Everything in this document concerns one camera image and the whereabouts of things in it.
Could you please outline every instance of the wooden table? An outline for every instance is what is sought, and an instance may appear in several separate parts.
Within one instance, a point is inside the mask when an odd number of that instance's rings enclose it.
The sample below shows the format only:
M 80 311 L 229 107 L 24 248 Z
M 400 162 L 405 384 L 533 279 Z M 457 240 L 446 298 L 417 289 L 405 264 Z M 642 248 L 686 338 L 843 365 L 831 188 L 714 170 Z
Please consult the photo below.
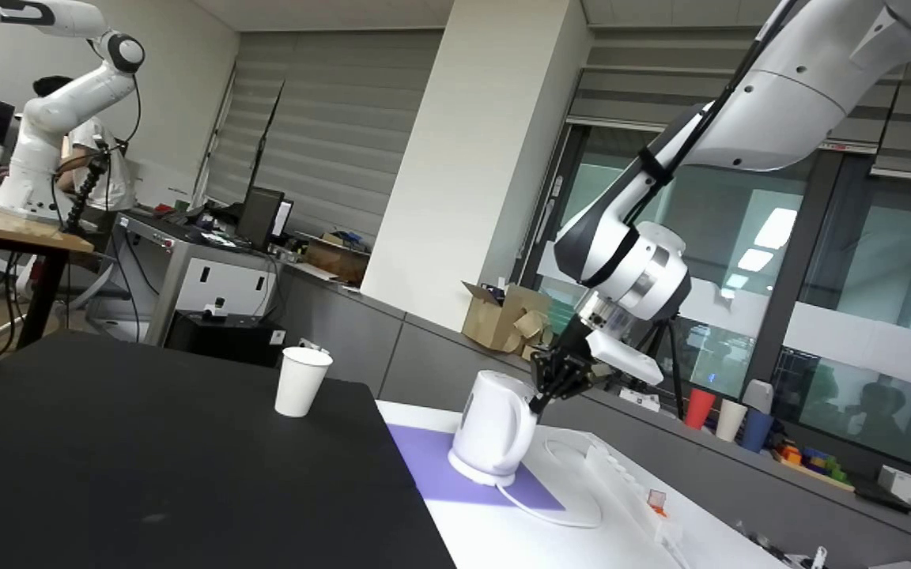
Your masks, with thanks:
M 40 338 L 70 254 L 90 254 L 95 248 L 76 233 L 64 233 L 56 225 L 30 221 L 0 209 L 0 249 L 45 257 L 45 275 L 18 331 L 23 347 Z

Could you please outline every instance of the white pillar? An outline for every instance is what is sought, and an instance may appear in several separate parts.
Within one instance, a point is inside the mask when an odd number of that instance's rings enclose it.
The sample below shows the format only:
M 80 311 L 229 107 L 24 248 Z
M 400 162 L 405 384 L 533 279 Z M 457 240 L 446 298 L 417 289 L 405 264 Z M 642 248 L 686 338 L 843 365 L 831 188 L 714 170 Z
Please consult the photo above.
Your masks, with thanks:
M 364 295 L 462 329 L 511 272 L 587 51 L 574 0 L 456 0 Z

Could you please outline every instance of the white table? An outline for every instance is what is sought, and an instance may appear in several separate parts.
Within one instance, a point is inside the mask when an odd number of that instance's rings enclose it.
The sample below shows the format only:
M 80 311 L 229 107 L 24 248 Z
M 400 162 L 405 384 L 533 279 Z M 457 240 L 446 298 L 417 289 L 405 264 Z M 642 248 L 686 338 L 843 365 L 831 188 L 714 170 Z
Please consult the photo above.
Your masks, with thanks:
M 453 432 L 457 414 L 380 402 L 389 426 Z M 591 432 L 542 426 L 525 469 L 558 508 L 430 499 L 453 561 L 466 569 L 785 569 L 743 533 L 669 489 Z M 668 494 L 668 519 L 644 507 Z

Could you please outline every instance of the white cup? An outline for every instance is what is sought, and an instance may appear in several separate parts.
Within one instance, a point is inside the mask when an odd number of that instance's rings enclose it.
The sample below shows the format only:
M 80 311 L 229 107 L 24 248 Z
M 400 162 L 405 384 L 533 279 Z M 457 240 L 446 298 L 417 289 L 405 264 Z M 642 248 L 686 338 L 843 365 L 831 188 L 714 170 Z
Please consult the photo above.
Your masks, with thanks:
M 714 436 L 723 439 L 723 444 L 733 444 L 739 423 L 743 423 L 743 414 L 747 408 L 723 397 L 720 408 L 719 408 L 719 421 L 714 421 Z
M 330 366 L 331 366 L 330 351 L 283 347 L 272 408 L 283 416 L 302 416 L 309 410 L 309 402 L 317 397 Z

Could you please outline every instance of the window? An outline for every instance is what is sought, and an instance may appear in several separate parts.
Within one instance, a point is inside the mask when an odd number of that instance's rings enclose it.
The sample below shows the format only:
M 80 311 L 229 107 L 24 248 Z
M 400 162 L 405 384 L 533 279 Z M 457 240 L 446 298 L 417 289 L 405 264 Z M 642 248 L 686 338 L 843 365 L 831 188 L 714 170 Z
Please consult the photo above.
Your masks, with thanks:
M 911 183 L 846 159 L 781 347 L 785 416 L 911 465 Z
M 521 281 L 558 305 L 586 295 L 558 279 L 551 240 L 647 139 L 569 131 Z M 781 173 L 683 169 L 642 217 L 686 240 L 686 384 L 739 397 L 748 377 L 769 378 L 775 414 L 810 444 L 911 469 L 911 183 L 870 178 L 870 162 L 823 155 Z

